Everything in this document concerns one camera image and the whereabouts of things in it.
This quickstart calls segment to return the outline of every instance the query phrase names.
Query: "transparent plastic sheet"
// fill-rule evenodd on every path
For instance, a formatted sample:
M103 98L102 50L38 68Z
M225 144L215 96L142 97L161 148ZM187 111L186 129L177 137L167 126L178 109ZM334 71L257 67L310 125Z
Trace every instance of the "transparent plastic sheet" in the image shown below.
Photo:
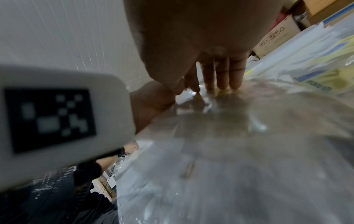
M119 222L354 223L354 54L310 63L354 28L327 34L238 91L180 95L116 171Z

